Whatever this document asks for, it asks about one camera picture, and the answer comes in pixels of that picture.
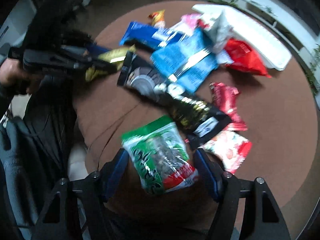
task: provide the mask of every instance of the red label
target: red label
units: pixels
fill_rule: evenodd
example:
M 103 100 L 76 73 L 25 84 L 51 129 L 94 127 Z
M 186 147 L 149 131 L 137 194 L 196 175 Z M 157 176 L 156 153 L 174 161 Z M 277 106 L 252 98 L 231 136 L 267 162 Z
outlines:
M 180 169 L 168 176 L 163 181 L 164 189 L 167 190 L 169 188 L 176 187 L 181 182 L 183 182 L 183 180 L 188 178 L 194 171 L 195 168 L 192 167 L 189 163 L 184 164 Z

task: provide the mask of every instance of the person's hand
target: person's hand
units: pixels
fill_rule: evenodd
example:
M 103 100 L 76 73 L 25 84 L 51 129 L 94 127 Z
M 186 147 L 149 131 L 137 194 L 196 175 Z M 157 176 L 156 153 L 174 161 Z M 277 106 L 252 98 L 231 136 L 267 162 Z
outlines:
M 23 70 L 21 62 L 16 59 L 7 58 L 0 67 L 0 84 L 3 87 L 12 87 L 22 80 L 30 81 L 27 93 L 32 94 L 39 88 L 43 76 L 34 75 Z

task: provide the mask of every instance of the green snack bag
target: green snack bag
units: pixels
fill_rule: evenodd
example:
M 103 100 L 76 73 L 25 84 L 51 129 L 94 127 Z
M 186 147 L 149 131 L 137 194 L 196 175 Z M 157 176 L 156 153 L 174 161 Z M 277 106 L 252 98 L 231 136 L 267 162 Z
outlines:
M 124 133 L 122 145 L 148 193 L 163 194 L 189 187 L 198 180 L 198 171 L 189 163 L 177 126 L 166 115 Z

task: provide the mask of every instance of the blue gripper pad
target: blue gripper pad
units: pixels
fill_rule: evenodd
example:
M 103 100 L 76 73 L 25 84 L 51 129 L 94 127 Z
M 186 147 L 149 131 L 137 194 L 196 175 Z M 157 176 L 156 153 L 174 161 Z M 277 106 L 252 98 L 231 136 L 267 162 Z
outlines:
M 193 162 L 210 197 L 219 202 L 223 198 L 223 170 L 219 164 L 212 162 L 203 149 L 197 149 L 193 154 Z
M 95 43 L 87 44 L 86 48 L 87 48 L 88 52 L 90 52 L 93 56 L 96 56 L 96 57 L 102 53 L 110 51 L 110 49 L 98 46 Z
M 129 154 L 125 149 L 120 149 L 111 162 L 105 163 L 100 171 L 102 182 L 102 198 L 105 202 L 111 198 L 119 185 L 120 179 L 127 168 Z

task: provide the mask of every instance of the snack bag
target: snack bag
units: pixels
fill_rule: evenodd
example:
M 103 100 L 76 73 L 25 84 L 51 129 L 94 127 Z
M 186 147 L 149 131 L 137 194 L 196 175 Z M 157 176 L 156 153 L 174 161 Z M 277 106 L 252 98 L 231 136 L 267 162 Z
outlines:
M 232 123 L 224 130 L 247 131 L 247 125 L 237 113 L 236 98 L 240 94 L 238 89 L 216 82 L 210 84 L 210 89 L 214 105 L 232 119 Z
M 110 50 L 110 51 L 105 52 L 103 54 L 100 54 L 98 58 L 103 61 L 107 61 L 109 63 L 115 64 L 117 70 L 119 71 L 122 67 L 122 64 L 123 64 L 123 61 L 124 61 L 124 58 L 125 58 L 127 51 L 135 52 L 136 48 L 133 45 L 130 48 L 122 47 L 119 49 L 113 49 L 113 50 Z M 110 73 L 111 72 L 107 71 L 107 70 L 97 70 L 97 69 L 95 69 L 95 67 L 91 67 L 91 68 L 88 68 L 87 71 L 85 72 L 85 81 L 91 82 L 96 77 L 105 76 Z
M 258 52 L 244 41 L 230 39 L 224 49 L 234 61 L 234 63 L 226 65 L 226 67 L 271 78 Z
M 167 46 L 168 44 L 183 41 L 188 35 L 170 29 L 157 29 L 145 23 L 130 22 L 119 45 L 125 43 L 143 44 L 153 50 Z
M 198 20 L 198 25 L 212 40 L 214 44 L 212 52 L 215 54 L 220 53 L 233 36 L 233 27 L 229 24 L 224 11 L 216 20 L 212 19 L 210 14 L 203 14 Z
M 142 188 L 150 194 L 190 187 L 198 180 L 198 171 L 189 164 L 185 144 L 168 116 L 123 134 L 122 145 L 140 176 Z
M 181 65 L 187 63 L 192 55 L 210 46 L 212 46 L 211 40 L 202 30 L 197 28 L 188 39 L 170 44 L 165 48 L 155 51 L 152 53 L 150 59 L 157 70 L 164 77 L 168 78 L 178 70 Z M 190 93 L 195 93 L 211 71 L 217 68 L 216 55 L 210 53 L 183 73 L 176 82 Z
M 221 131 L 199 148 L 217 156 L 222 160 L 225 170 L 235 174 L 251 147 L 252 143 L 243 136 L 233 131 Z
M 231 123 L 231 118 L 213 104 L 164 80 L 153 65 L 131 52 L 127 53 L 117 84 L 135 89 L 163 106 L 186 134 L 193 134 L 190 145 L 196 145 L 195 148 Z
M 151 26 L 158 29 L 165 28 L 164 10 L 153 12 L 148 17 L 152 19 Z
M 181 21 L 186 23 L 191 29 L 197 28 L 198 19 L 200 18 L 200 13 L 191 13 L 181 16 Z

